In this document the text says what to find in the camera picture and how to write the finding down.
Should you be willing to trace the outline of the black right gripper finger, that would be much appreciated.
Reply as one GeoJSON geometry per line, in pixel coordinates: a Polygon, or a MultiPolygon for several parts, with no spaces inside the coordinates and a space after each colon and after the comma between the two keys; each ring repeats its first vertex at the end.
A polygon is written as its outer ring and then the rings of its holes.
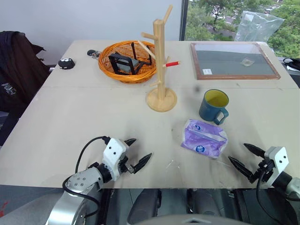
{"type": "Polygon", "coordinates": [[[253,154],[255,154],[256,156],[259,156],[259,157],[262,157],[262,158],[265,157],[265,151],[262,150],[261,148],[255,146],[255,145],[249,144],[249,143],[244,143],[243,145],[244,145],[250,152],[252,152],[253,154]]]}
{"type": "Polygon", "coordinates": [[[239,160],[237,160],[236,158],[233,158],[231,156],[228,157],[230,162],[233,164],[233,166],[240,172],[242,173],[248,180],[250,183],[254,183],[254,181],[256,179],[253,179],[254,174],[248,170],[244,164],[242,164],[239,160]]]}

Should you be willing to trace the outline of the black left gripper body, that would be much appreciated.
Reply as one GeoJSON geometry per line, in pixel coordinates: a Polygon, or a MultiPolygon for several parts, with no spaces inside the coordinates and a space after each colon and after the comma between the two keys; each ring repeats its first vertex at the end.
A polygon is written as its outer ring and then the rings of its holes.
{"type": "Polygon", "coordinates": [[[124,156],[123,159],[119,161],[118,170],[119,170],[119,174],[126,173],[126,172],[132,173],[132,166],[128,164],[127,156],[124,156]]]}

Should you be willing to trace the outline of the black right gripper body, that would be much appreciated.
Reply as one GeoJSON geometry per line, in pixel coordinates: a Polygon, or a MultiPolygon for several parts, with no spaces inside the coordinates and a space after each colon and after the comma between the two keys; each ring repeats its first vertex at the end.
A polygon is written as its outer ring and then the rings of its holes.
{"type": "Polygon", "coordinates": [[[267,182],[273,174],[273,168],[275,167],[274,161],[272,159],[263,159],[258,166],[259,168],[254,173],[254,181],[259,179],[262,175],[262,181],[267,182]]]}

